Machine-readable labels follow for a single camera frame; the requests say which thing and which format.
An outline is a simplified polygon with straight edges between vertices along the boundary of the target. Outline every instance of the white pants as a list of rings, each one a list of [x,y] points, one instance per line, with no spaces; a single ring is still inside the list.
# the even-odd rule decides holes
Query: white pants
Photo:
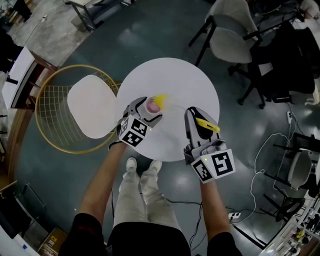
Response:
[[[180,229],[177,218],[168,201],[159,192],[157,171],[148,169],[141,179],[135,170],[127,171],[119,188],[113,227],[123,222],[155,223]],[[141,184],[144,203],[138,185]]]

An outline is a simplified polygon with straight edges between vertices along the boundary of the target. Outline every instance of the desk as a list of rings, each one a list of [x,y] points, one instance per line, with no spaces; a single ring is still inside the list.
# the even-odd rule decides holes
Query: desk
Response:
[[[103,21],[101,20],[100,22],[96,23],[95,20],[115,5],[129,5],[127,1],[124,2],[120,0],[70,0],[70,3],[88,31],[97,29],[103,23]],[[93,6],[88,9],[86,6],[88,4],[93,4]],[[83,9],[84,12],[80,13],[78,8]]]
[[[58,70],[56,66],[24,47],[9,72],[10,78],[17,80],[18,83],[6,81],[1,91],[8,110],[35,109],[35,102],[30,97],[30,92],[33,87],[39,88],[36,82],[44,69],[53,72]]]
[[[157,94],[167,94],[172,105],[163,110],[162,120],[135,150],[154,160],[183,160],[184,148],[189,144],[185,111],[189,107],[200,108],[218,123],[217,92],[209,78],[189,62],[176,58],[153,59],[136,67],[122,82],[115,100],[116,120],[123,117],[132,101]]]
[[[244,237],[246,237],[248,240],[250,240],[252,243],[254,243],[256,246],[262,249],[262,252],[259,255],[266,255],[266,252],[268,251],[276,251],[282,252],[283,247],[287,244],[291,236],[296,233],[298,227],[297,219],[293,216],[289,219],[289,221],[278,231],[278,233],[268,242],[265,243],[261,240],[255,240],[249,235],[247,235],[245,232],[243,232],[240,228],[238,228],[236,225],[234,225],[234,228]]]
[[[291,247],[288,245],[288,241],[293,234],[296,233],[298,228],[298,223],[296,218],[293,216],[289,221],[279,230],[279,232],[270,240],[270,242],[265,246],[264,250],[259,255],[266,255],[268,251],[275,251],[278,254],[274,255],[285,255],[285,251],[289,251]]]

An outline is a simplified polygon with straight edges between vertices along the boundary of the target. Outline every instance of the pink cup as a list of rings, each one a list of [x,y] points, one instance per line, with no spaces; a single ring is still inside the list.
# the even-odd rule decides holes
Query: pink cup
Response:
[[[145,107],[145,110],[152,115],[155,115],[161,112],[160,107],[157,104],[155,104],[154,99],[152,97],[149,97],[146,99],[144,103],[144,107]]]

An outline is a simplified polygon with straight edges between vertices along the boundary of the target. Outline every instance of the cardboard box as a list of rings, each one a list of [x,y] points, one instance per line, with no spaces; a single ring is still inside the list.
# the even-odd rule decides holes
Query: cardboard box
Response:
[[[60,228],[56,227],[47,236],[42,245],[40,246],[38,252],[42,256],[47,255],[58,255],[61,245],[67,239],[68,234],[62,231]]]

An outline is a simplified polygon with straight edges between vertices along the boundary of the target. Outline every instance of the power strip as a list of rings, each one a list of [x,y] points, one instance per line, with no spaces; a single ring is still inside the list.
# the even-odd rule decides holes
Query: power strip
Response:
[[[286,119],[288,121],[288,124],[290,125],[292,122],[292,112],[290,112],[290,111],[286,112]]]
[[[229,220],[232,219],[238,219],[241,216],[240,212],[230,212],[228,214]]]

